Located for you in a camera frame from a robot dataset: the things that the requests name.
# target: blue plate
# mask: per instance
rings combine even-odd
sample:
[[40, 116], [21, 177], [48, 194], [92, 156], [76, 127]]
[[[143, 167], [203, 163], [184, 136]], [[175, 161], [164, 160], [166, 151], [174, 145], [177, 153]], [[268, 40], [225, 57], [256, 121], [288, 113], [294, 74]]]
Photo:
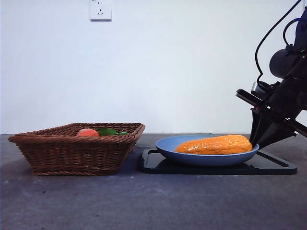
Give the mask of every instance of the blue plate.
[[157, 141], [156, 147], [164, 157], [170, 160], [196, 166], [228, 166], [240, 164], [251, 159], [259, 150], [259, 145], [257, 144], [252, 151], [227, 155], [198, 155], [174, 151], [183, 142], [216, 136], [218, 135], [202, 134], [164, 138]]

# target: black mechanical arm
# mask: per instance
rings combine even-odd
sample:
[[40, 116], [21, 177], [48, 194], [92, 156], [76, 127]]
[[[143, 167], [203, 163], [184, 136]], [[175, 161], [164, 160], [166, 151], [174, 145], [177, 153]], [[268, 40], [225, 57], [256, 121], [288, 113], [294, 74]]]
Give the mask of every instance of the black mechanical arm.
[[[295, 22], [298, 23], [292, 45], [288, 44], [285, 32]], [[260, 148], [296, 136], [295, 132], [307, 137], [307, 127], [295, 120], [302, 110], [307, 110], [307, 7], [300, 18], [285, 27], [283, 38], [285, 49], [276, 52], [270, 61], [271, 73], [283, 80], [271, 85], [260, 81], [262, 72], [259, 68], [261, 74], [251, 93], [243, 89], [236, 92], [239, 98], [254, 106], [251, 108], [253, 123], [249, 140], [253, 146], [258, 143]]]

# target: red fruit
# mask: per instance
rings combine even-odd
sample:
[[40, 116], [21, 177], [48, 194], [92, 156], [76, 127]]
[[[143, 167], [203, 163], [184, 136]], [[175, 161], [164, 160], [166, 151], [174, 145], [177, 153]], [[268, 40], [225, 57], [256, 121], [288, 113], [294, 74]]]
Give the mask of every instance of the red fruit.
[[77, 133], [77, 137], [99, 137], [99, 133], [90, 128], [83, 128]]

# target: electrical outlet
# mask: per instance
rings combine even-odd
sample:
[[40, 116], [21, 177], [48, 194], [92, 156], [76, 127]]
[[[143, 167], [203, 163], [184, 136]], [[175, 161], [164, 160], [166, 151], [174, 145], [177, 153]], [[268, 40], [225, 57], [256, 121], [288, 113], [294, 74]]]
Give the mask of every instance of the electrical outlet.
[[111, 21], [111, 0], [89, 0], [91, 21]]

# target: green vegetable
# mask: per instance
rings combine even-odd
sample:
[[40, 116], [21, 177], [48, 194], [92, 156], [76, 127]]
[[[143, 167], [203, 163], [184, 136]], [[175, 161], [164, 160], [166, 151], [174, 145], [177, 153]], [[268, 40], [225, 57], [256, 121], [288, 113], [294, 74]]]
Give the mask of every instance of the green vegetable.
[[129, 134], [127, 132], [118, 132], [116, 129], [106, 128], [106, 127], [99, 128], [96, 131], [99, 133], [99, 136], [111, 136], [111, 135], [122, 136]]

